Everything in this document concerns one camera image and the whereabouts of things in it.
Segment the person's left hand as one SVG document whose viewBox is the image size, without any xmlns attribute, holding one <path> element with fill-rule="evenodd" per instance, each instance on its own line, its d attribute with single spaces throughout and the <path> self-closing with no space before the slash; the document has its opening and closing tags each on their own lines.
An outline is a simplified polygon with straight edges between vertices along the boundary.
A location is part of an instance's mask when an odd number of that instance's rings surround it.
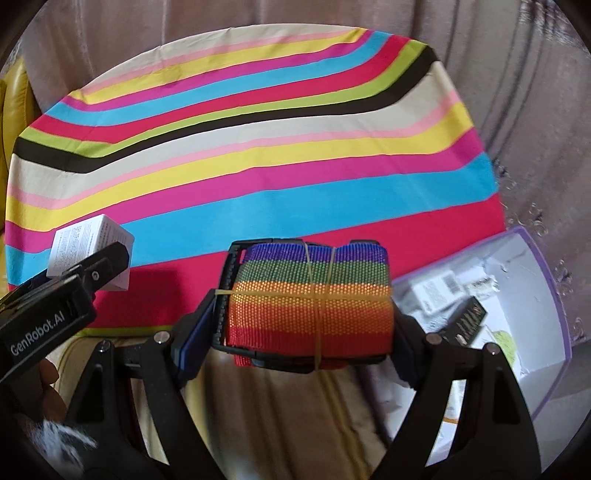
<svg viewBox="0 0 591 480">
<path fill-rule="evenodd" d="M 61 423 L 65 419 L 67 407 L 53 388 L 58 379 L 55 365 L 47 359 L 25 372 L 13 384 L 17 411 L 36 422 L 48 420 Z"/>
</svg>

